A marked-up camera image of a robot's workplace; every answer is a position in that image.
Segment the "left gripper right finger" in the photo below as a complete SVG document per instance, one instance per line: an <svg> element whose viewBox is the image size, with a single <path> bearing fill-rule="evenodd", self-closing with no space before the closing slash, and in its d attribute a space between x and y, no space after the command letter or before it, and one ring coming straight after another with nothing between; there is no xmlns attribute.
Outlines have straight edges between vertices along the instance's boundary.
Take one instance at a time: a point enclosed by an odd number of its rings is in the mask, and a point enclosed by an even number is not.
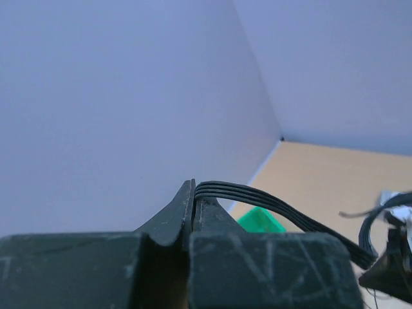
<svg viewBox="0 0 412 309"><path fill-rule="evenodd" d="M362 308L349 253L325 233L246 232L214 198L197 202L191 308Z"/></svg>

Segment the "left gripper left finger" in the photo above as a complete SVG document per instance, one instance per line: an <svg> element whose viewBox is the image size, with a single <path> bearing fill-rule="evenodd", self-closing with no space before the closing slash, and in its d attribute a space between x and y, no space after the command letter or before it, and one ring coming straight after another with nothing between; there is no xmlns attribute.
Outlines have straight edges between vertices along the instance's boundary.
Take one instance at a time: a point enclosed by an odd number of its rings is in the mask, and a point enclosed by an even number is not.
<svg viewBox="0 0 412 309"><path fill-rule="evenodd" d="M1 238L1 307L187 308L195 186L134 231Z"/></svg>

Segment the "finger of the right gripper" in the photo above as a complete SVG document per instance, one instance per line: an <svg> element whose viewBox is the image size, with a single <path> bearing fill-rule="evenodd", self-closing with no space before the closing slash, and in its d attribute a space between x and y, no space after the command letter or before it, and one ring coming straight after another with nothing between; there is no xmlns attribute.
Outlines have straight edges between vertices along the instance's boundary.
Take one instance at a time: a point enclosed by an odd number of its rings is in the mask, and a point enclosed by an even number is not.
<svg viewBox="0 0 412 309"><path fill-rule="evenodd" d="M388 230L385 252L360 276L359 284L411 303L411 248L406 231Z"/></svg>

